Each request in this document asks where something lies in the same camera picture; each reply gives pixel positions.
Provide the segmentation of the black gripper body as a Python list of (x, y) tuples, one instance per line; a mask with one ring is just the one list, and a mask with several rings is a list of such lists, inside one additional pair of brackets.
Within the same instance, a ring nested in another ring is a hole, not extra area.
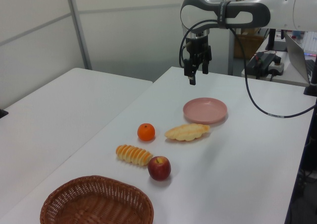
[(210, 46), (208, 37), (186, 38), (186, 44), (188, 45), (186, 50), (190, 55), (190, 61), (194, 65), (209, 64)]

